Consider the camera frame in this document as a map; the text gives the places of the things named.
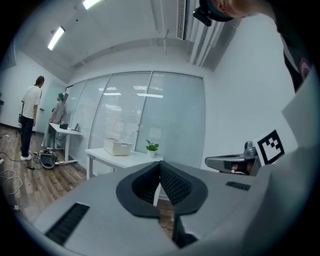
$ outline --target white box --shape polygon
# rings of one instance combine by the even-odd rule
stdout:
[[[105,138],[103,148],[112,156],[130,155],[132,144],[124,143],[114,138]]]

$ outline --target potted plant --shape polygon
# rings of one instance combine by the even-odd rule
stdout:
[[[147,139],[146,139],[146,141],[148,142],[148,145],[145,148],[148,150],[148,156],[150,158],[154,158],[155,153],[158,150],[159,144],[150,143],[150,141]]]

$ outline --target gray shirt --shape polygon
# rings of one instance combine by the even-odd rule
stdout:
[[[67,110],[63,102],[57,101],[52,112],[51,123],[60,124],[66,120]]]

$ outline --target white t-shirt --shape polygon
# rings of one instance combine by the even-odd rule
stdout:
[[[22,101],[24,102],[22,115],[24,117],[34,119],[34,105],[40,104],[41,93],[41,89],[35,85],[30,86],[26,90],[22,98]]]

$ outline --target floor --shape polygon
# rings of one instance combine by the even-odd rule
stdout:
[[[2,126],[0,126],[0,134],[9,135],[9,137],[0,139],[0,152],[5,152],[11,159],[17,160],[11,161],[5,154],[1,153],[0,157],[4,159],[3,170],[12,169],[16,171],[16,175],[22,180],[22,187],[15,194],[7,196],[7,199],[10,204],[18,205],[23,210],[19,214],[24,213],[29,222],[33,223],[47,206],[86,181],[86,170],[76,163],[57,165],[54,170],[50,170],[41,168],[41,164],[31,160],[28,161],[29,166],[41,169],[28,169],[26,162],[18,161],[21,154],[20,134],[17,134],[14,129]],[[42,140],[42,134],[32,134],[30,150],[32,152],[42,150]],[[10,177],[12,173],[6,172],[1,176]],[[5,179],[0,179],[0,183],[3,184]],[[2,189],[7,195],[15,192],[20,185],[20,180],[13,178],[8,180],[2,186]],[[163,231],[171,238],[174,227],[173,206],[169,201],[159,200],[157,207],[160,210],[160,225]]]

